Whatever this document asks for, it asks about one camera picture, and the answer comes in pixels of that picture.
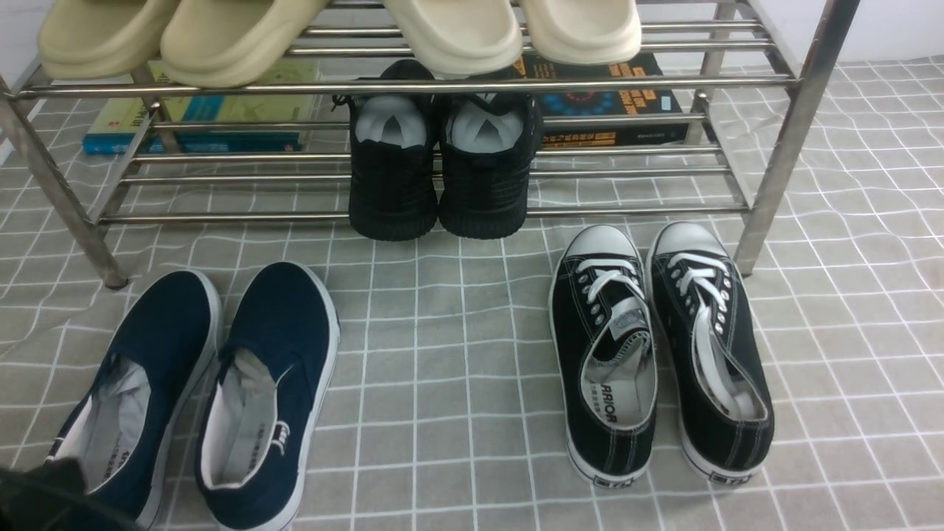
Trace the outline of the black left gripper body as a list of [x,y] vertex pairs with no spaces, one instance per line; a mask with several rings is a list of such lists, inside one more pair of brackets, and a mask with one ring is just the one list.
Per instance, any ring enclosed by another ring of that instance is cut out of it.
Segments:
[[29,471],[2,468],[3,530],[64,530],[75,511],[120,530],[139,530],[137,521],[86,493],[86,478],[74,458],[44,462]]

